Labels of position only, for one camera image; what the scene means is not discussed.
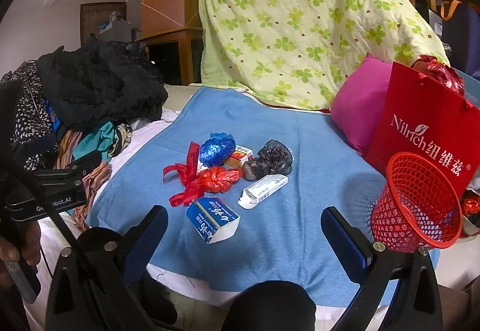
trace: red paper bag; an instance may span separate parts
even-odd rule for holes
[[[427,157],[460,196],[480,164],[480,110],[432,77],[393,63],[365,160],[385,175],[397,152]]]

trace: pink pillow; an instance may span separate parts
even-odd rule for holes
[[[330,113],[352,148],[365,156],[383,111],[392,64],[367,54],[338,91]]]

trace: metal screw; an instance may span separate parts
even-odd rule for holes
[[[69,257],[71,255],[71,248],[65,247],[61,252],[60,255],[64,258]]]
[[[385,245],[381,241],[376,241],[374,243],[374,249],[377,250],[378,252],[383,252],[385,251]]]
[[[418,252],[420,255],[423,255],[424,257],[428,255],[428,250],[423,246],[418,248]]]
[[[113,251],[114,249],[116,249],[118,247],[118,244],[114,241],[109,241],[107,243],[105,243],[105,245],[103,246],[103,249],[105,251]]]

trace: red plastic basket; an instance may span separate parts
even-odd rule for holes
[[[400,152],[388,161],[386,177],[370,220],[376,241],[403,252],[455,243],[461,231],[460,203],[438,168],[414,153]]]

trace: blue box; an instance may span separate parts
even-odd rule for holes
[[[187,217],[207,244],[233,236],[240,222],[240,216],[218,197],[196,199],[188,207]]]
[[[480,108],[480,82],[462,71],[455,71],[465,82],[465,98]]]

